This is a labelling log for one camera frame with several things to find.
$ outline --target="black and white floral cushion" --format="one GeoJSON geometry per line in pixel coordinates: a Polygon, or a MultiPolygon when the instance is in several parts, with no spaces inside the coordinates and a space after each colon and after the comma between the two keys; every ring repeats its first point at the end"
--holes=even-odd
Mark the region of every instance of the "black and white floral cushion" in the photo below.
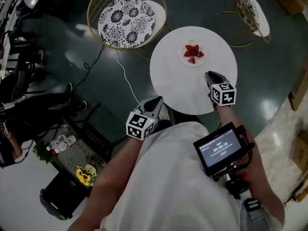
{"type": "Polygon", "coordinates": [[[133,48],[152,34],[155,14],[141,0],[115,0],[102,12],[98,31],[102,40],[116,48],[133,48]]]}
{"type": "Polygon", "coordinates": [[[249,9],[249,12],[253,16],[253,18],[250,16],[245,5],[242,3],[242,0],[235,0],[235,4],[238,9],[239,16],[241,17],[241,19],[244,21],[244,23],[249,27],[249,29],[252,32],[256,32],[257,27],[255,23],[253,22],[253,19],[254,19],[257,26],[259,27],[259,14],[257,11],[256,2],[255,0],[244,0],[244,2],[246,3],[249,9]]]}

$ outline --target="green leaves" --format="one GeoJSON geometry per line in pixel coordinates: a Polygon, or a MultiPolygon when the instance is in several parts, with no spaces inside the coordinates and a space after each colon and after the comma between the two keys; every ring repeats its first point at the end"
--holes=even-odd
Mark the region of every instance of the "green leaves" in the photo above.
{"type": "Polygon", "coordinates": [[[56,160],[56,156],[54,156],[51,151],[47,151],[47,146],[48,143],[45,143],[44,141],[39,141],[33,148],[33,152],[38,157],[38,159],[41,161],[45,161],[46,164],[56,160]]]}

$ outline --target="potted plant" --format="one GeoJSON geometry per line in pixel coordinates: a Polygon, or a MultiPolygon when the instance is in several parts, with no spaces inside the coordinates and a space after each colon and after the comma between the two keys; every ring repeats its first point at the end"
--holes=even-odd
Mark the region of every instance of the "potted plant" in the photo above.
{"type": "Polygon", "coordinates": [[[84,169],[81,166],[77,166],[76,175],[79,181],[86,186],[93,186],[96,177],[96,169],[87,164],[84,169]]]}
{"type": "Polygon", "coordinates": [[[44,141],[39,141],[34,147],[33,152],[38,157],[39,160],[45,161],[46,164],[53,162],[56,159],[56,156],[51,153],[51,151],[47,151],[46,147],[48,143],[44,141]]]}

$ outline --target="gold chair frame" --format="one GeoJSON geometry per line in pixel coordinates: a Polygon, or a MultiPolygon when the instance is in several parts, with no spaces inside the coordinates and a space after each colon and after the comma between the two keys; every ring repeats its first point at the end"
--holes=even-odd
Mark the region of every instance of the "gold chair frame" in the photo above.
{"type": "MultiPolygon", "coordinates": [[[[236,14],[240,17],[240,19],[244,22],[244,24],[248,27],[248,29],[251,32],[255,32],[256,30],[258,30],[258,32],[260,33],[263,40],[266,43],[270,43],[270,34],[268,36],[263,36],[262,32],[260,31],[259,25],[257,24],[254,16],[251,14],[245,0],[234,0],[234,3],[235,3],[235,7],[238,11],[237,13],[232,12],[232,11],[224,11],[224,12],[216,14],[215,16],[218,16],[218,15],[221,15],[221,14],[226,14],[226,13],[236,14]]],[[[241,48],[241,47],[246,47],[246,46],[251,45],[251,44],[252,44],[252,42],[249,42],[249,43],[247,43],[245,45],[241,45],[241,46],[235,46],[235,45],[229,45],[229,46],[234,47],[234,48],[241,48]]]]}

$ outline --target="wall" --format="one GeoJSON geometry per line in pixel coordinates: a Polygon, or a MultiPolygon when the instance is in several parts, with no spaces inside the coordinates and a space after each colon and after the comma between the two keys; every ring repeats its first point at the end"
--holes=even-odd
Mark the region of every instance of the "wall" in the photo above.
{"type": "Polygon", "coordinates": [[[68,229],[88,199],[76,209],[71,220],[60,221],[50,215],[39,201],[39,191],[57,173],[52,165],[39,161],[32,151],[22,163],[0,168],[0,227],[3,231],[68,229]]]}

